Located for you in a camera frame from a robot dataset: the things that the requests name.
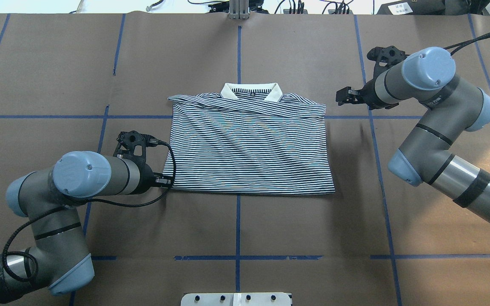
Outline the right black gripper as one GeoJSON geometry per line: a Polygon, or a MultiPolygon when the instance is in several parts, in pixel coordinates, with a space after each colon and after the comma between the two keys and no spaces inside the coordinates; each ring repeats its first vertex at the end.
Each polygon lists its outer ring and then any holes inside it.
{"type": "Polygon", "coordinates": [[[350,86],[338,90],[335,94],[335,102],[338,106],[346,103],[359,105],[366,104],[369,107],[376,107],[376,98],[374,97],[375,90],[363,87],[360,90],[354,90],[350,86]]]}

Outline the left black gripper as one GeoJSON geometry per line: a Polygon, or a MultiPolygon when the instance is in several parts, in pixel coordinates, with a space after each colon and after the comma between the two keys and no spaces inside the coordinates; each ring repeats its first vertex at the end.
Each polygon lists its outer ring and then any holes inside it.
{"type": "Polygon", "coordinates": [[[148,164],[144,165],[141,170],[141,194],[152,187],[169,188],[171,186],[173,186],[173,176],[153,172],[148,164]]]}

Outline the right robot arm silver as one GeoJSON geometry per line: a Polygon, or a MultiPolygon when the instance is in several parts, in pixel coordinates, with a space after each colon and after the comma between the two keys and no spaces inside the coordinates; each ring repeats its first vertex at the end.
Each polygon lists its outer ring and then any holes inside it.
{"type": "Polygon", "coordinates": [[[412,186],[427,183],[490,223],[490,173],[451,153],[462,132],[490,122],[490,96],[456,73],[450,52],[432,46],[407,55],[394,46],[375,47],[373,78],[362,89],[337,91],[338,105],[366,104],[389,110],[416,99],[426,112],[387,167],[412,186]]]}

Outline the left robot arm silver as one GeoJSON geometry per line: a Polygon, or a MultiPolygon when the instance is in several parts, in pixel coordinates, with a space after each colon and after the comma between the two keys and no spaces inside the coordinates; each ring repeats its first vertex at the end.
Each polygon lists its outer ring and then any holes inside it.
{"type": "Polygon", "coordinates": [[[143,157],[103,156],[72,151],[52,168],[12,182],[6,202],[27,217],[0,252],[0,304],[46,287],[60,296],[87,285],[93,260],[77,207],[103,203],[103,196],[145,193],[151,187],[172,188],[177,167],[164,176],[152,172],[143,157]]]}

